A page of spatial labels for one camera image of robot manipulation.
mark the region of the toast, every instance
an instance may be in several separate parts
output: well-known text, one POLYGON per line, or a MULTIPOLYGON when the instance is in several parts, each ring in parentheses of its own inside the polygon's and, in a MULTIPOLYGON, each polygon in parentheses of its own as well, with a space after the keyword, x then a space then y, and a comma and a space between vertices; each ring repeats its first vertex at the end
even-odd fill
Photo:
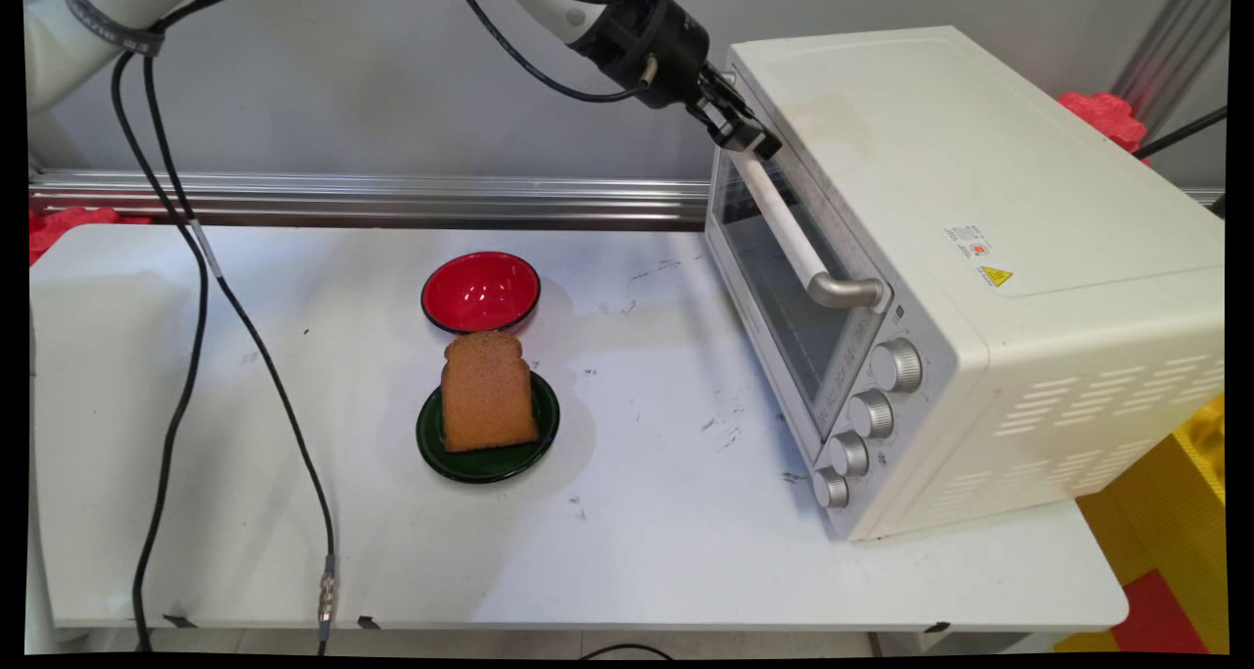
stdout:
POLYGON ((532 372, 523 344, 509 334, 480 331, 444 349, 440 388, 444 449, 477 451, 539 439, 532 417, 532 372))

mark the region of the floor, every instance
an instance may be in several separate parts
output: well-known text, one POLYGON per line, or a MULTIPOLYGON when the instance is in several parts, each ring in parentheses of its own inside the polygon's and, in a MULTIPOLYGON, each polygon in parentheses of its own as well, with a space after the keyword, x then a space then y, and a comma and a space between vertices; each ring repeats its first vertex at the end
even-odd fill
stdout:
MULTIPOLYGON (((622 633, 533 630, 337 630, 327 654, 450 659, 578 659, 601 648, 635 643, 675 659, 800 659, 872 656, 863 633, 622 633)), ((155 630, 158 651, 314 654, 310 630, 155 630)), ((598 659, 658 659, 617 650, 598 659)))

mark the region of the warning label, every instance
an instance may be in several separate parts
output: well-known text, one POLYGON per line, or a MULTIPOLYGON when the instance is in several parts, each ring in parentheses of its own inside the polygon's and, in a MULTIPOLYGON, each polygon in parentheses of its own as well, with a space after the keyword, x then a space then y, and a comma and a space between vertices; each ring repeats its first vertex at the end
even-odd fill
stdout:
POLYGON ((976 223, 946 226, 944 235, 968 260, 989 257, 993 254, 993 244, 988 242, 984 232, 976 223))
POLYGON ((1014 272, 1011 272, 1008 270, 998 270, 997 267, 988 267, 987 265, 984 267, 981 267, 979 271, 983 272, 984 280, 987 280, 988 284, 994 287, 1004 285, 1006 280, 1014 276, 1014 272))

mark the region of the oven control knob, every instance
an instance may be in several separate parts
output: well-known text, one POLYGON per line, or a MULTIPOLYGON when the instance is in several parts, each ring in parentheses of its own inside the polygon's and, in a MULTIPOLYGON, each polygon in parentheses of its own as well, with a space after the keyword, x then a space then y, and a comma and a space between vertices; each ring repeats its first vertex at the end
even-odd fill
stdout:
POLYGON ((844 507, 849 505, 849 486, 841 473, 831 468, 823 468, 814 472, 814 497, 824 507, 844 507))
POLYGON ((828 444, 828 457, 836 473, 856 478, 865 476, 870 468, 870 456, 861 437, 854 432, 840 432, 835 441, 828 444))
POLYGON ((888 392, 914 392, 923 380, 923 363, 910 341, 893 339, 870 351, 870 377, 888 392))
POLYGON ((893 409, 878 390, 867 390, 849 398, 849 423, 864 439, 880 439, 893 433, 893 409))

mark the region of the white table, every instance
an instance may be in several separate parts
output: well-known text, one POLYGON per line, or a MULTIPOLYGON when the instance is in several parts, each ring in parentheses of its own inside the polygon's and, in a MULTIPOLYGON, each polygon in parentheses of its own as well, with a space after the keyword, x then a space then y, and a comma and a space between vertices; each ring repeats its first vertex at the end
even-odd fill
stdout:
MULTIPOLYGON (((337 624, 1067 631, 1127 606, 1073 503, 864 543, 831 538, 698 233, 208 228, 326 486, 337 624), (414 424, 450 340, 438 265, 540 274, 524 358, 562 407, 529 472, 466 486, 414 424)), ((35 463, 53 616, 124 626, 182 387, 196 271, 161 226, 84 226, 31 270, 35 463)), ((148 618, 310 628, 316 500, 247 333, 212 289, 144 597, 148 618)))

